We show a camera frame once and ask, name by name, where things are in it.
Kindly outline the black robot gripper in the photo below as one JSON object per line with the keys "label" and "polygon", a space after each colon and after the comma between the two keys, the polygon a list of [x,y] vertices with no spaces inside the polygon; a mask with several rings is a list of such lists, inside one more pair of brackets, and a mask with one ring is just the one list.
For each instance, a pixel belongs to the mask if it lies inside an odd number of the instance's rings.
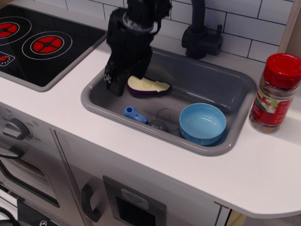
{"label": "black robot gripper", "polygon": [[105,67],[106,89],[123,95],[128,76],[142,79],[149,67],[154,36],[161,28],[160,7],[127,7],[112,11],[106,42],[111,56]]}

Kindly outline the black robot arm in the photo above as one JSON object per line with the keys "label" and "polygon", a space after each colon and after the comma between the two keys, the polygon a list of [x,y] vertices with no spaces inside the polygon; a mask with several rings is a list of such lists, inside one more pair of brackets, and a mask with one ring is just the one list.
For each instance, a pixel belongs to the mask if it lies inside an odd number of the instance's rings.
{"label": "black robot arm", "polygon": [[143,78],[152,57],[151,42],[169,15],[169,0],[129,0],[112,11],[106,42],[111,56],[104,71],[106,88],[121,96],[130,76]]}

